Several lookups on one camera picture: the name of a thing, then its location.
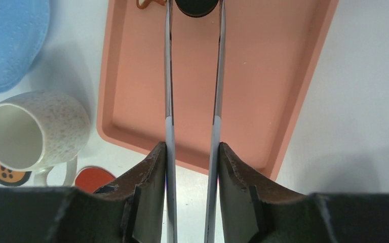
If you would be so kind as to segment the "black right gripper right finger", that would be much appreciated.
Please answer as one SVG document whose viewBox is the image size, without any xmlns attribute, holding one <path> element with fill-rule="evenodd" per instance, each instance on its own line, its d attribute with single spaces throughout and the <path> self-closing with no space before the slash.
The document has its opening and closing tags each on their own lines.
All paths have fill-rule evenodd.
<svg viewBox="0 0 389 243">
<path fill-rule="evenodd" d="M 219 197 L 225 242 L 389 242 L 389 193 L 290 190 L 222 142 Z"/>
</svg>

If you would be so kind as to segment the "metal tongs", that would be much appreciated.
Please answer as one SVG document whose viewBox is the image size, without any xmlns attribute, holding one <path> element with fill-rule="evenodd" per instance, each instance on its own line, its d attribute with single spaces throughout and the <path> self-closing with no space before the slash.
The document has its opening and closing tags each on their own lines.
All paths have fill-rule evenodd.
<svg viewBox="0 0 389 243">
<path fill-rule="evenodd" d="M 222 125 L 222 100 L 224 87 L 226 11 L 225 1 L 220 0 L 218 60 L 216 69 L 214 115 L 212 122 L 211 149 L 208 172 L 208 194 L 205 217 L 205 242 L 215 242 L 216 203 L 218 187 L 219 144 Z M 166 5 L 164 71 L 165 71 L 165 143 L 166 143 L 166 194 L 167 194 L 167 241 L 177 242 L 176 198 L 176 147 L 174 130 L 174 104 L 172 81 L 172 12 L 173 1 Z"/>
</svg>

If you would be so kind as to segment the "black sandwich cookie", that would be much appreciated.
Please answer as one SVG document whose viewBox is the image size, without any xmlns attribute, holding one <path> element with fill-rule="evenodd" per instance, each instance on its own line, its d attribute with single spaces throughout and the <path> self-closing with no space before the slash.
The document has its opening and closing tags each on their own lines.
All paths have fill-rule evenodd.
<svg viewBox="0 0 389 243">
<path fill-rule="evenodd" d="M 185 15 L 200 18 L 211 13 L 219 0 L 175 0 L 179 10 Z"/>
</svg>

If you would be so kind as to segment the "star-shaped brown cookie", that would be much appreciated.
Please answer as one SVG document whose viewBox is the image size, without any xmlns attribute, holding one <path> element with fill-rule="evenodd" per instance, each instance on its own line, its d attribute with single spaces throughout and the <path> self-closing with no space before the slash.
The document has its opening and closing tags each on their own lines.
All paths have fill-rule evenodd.
<svg viewBox="0 0 389 243">
<path fill-rule="evenodd" d="M 139 9 L 145 9 L 151 3 L 157 3 L 161 6 L 165 6 L 167 3 L 167 0 L 137 0 L 136 1 L 137 8 L 139 8 Z"/>
</svg>

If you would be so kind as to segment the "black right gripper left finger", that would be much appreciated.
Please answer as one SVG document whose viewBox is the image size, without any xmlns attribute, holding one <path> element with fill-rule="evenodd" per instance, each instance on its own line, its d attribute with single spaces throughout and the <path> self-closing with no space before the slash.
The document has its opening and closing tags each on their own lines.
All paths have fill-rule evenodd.
<svg viewBox="0 0 389 243">
<path fill-rule="evenodd" d="M 0 187 L 0 242 L 160 242 L 167 151 L 94 193 L 76 187 Z"/>
</svg>

